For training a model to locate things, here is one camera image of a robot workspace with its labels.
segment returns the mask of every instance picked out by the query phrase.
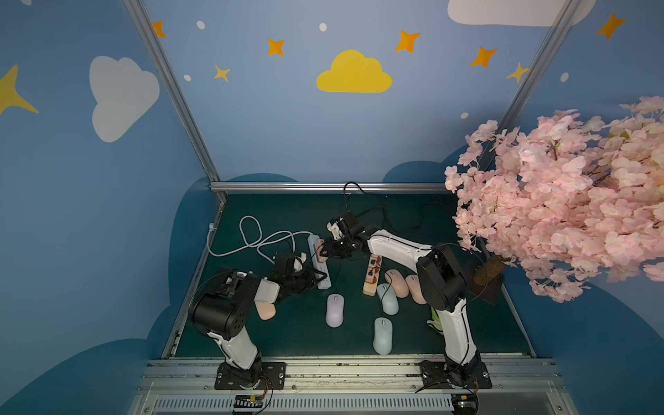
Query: yellow cloud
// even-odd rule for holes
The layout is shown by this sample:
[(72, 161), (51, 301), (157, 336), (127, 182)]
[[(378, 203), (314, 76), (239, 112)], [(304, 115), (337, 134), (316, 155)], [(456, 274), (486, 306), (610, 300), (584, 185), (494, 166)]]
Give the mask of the yellow cloud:
[(377, 59), (345, 50), (334, 58), (330, 70), (318, 76), (316, 85), (325, 92), (377, 93), (387, 91), (392, 78), (382, 71)]

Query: white cloud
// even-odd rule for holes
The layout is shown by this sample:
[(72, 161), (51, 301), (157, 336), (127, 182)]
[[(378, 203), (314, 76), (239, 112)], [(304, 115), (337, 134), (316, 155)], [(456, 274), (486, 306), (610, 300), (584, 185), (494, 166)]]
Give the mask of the white cloud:
[(90, 65), (90, 87), (97, 100), (92, 125), (107, 143), (122, 137), (159, 97), (159, 81), (129, 58), (97, 56)]
[[(572, 24), (590, 13), (596, 0), (581, 0)], [(551, 26), (565, 0), (450, 0), (448, 15), (463, 25)]]

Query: pink flower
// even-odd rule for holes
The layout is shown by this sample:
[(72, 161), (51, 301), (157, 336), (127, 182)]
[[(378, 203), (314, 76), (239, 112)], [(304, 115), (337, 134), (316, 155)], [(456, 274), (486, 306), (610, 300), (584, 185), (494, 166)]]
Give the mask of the pink flower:
[(463, 183), (463, 179), (457, 174), (456, 166), (448, 166), (445, 169), (445, 176), (447, 177), (447, 180), (445, 180), (445, 188), (451, 190), (452, 193), (454, 193), (457, 187)]
[[(519, 261), (537, 295), (557, 302), (578, 297), (583, 281), (602, 272), (624, 280), (664, 258), (664, 115), (641, 114), (659, 116), (664, 98), (626, 107), (637, 114), (606, 125), (607, 138), (592, 133), (605, 127), (599, 117), (582, 123), (575, 110), (540, 117), (528, 135), (496, 134), (497, 123), (487, 122), (467, 136), (459, 164), (477, 161), (480, 143), (493, 140), (496, 168), (446, 170), (446, 187), (459, 197), (461, 245), (478, 250), (473, 238), (486, 239), (488, 250)], [(663, 264), (643, 271), (664, 280)]]
[(611, 175), (620, 181), (620, 187), (640, 186), (648, 180), (645, 173), (630, 173), (624, 167), (613, 170)]
[(639, 98), (640, 103), (636, 104), (635, 109), (642, 114), (647, 114), (649, 112), (655, 112), (664, 109), (664, 98), (661, 96), (642, 96)]
[(658, 262), (655, 265), (644, 265), (643, 271), (651, 280), (664, 282), (664, 262)]
[(569, 161), (562, 165), (563, 173), (571, 173), (573, 175), (581, 174), (581, 170), (586, 166), (586, 158), (582, 155), (574, 158), (572, 161)]
[(479, 144), (471, 145), (468, 147), (468, 150), (464, 154), (459, 156), (459, 164), (467, 166), (473, 161), (477, 161), (477, 158), (482, 154), (482, 146)]

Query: white cable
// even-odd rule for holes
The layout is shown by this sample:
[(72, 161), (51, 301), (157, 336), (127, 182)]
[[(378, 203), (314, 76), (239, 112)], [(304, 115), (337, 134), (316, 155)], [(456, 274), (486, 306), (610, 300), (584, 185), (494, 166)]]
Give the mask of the white cable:
[[(255, 240), (255, 241), (253, 241), (252, 243), (247, 242), (247, 238), (246, 238), (246, 236), (244, 235), (244, 231), (242, 230), (242, 223), (243, 223), (244, 220), (247, 219), (247, 218), (249, 218), (249, 219), (253, 219), (254, 222), (256, 222), (256, 225), (258, 226), (258, 233), (259, 233), (259, 235), (258, 235), (258, 239)], [(268, 236), (267, 238), (262, 239), (262, 238), (263, 238), (263, 230), (260, 228), (260, 222), (258, 222), (258, 219), (254, 218), (254, 217), (251, 216), (251, 215), (243, 216), (242, 219), (240, 219), (240, 233), (242, 234), (242, 240), (244, 241), (244, 246), (241, 246), (241, 247), (239, 247), (239, 248), (237, 248), (237, 249), (235, 249), (235, 250), (232, 250), (232, 251), (226, 252), (225, 254), (215, 254), (215, 253), (212, 252), (212, 250), (210, 249), (210, 235), (212, 234), (212, 226), (210, 226), (210, 230), (208, 231), (208, 236), (207, 236), (207, 238), (205, 239), (205, 246), (207, 247), (208, 252), (210, 253), (210, 255), (212, 255), (212, 256), (216, 256), (216, 257), (222, 257), (222, 256), (227, 256), (227, 255), (235, 254), (236, 252), (239, 252), (239, 251), (241, 251), (241, 250), (243, 250), (243, 249), (245, 249), (245, 248), (255, 248), (259, 255), (261, 255), (263, 258), (267, 259), (268, 261), (270, 261), (271, 263), (274, 264), (274, 261), (273, 261), (270, 257), (268, 257), (267, 255), (263, 254), (263, 253), (260, 251), (260, 248), (261, 248), (262, 246), (276, 244), (276, 243), (278, 243), (278, 242), (281, 242), (281, 241), (284, 240), (284, 239), (291, 238), (291, 241), (292, 241), (292, 243), (293, 243), (293, 252), (295, 252), (295, 235), (299, 235), (299, 234), (312, 235), (312, 233), (309, 232), (308, 230), (300, 230), (300, 231), (298, 231), (298, 232), (291, 232), (291, 231), (289, 231), (289, 230), (280, 230), (280, 231), (275, 232), (275, 233), (273, 233), (272, 235)], [(286, 233), (286, 234), (288, 234), (288, 235), (284, 236), (283, 238), (279, 238), (279, 239), (277, 239), (277, 240), (270, 240), (271, 237), (273, 237), (273, 236), (275, 236), (275, 235), (283, 234), (283, 233)]]

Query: metal vent grille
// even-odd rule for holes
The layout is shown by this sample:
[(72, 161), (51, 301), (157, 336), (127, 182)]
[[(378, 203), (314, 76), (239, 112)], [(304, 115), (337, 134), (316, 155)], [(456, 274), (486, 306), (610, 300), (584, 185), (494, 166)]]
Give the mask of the metal vent grille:
[[(273, 396), (265, 412), (330, 412), (340, 410), (390, 412), (408, 410), (453, 410), (449, 394), (414, 396), (413, 394), (311, 394)], [(155, 401), (152, 414), (228, 414), (232, 399), (206, 395), (162, 395)], [(247, 409), (236, 409), (245, 412)]]
[(178, 396), (166, 395), (157, 398), (153, 407), (153, 414), (177, 414), (208, 412), (226, 414), (230, 412), (232, 401), (229, 397), (215, 398), (210, 395)]
[(339, 411), (360, 410), (387, 412), (391, 410), (431, 411), (452, 410), (449, 395), (395, 396), (379, 395), (331, 395), (331, 396), (279, 396), (274, 397), (266, 412), (304, 412), (304, 411)]

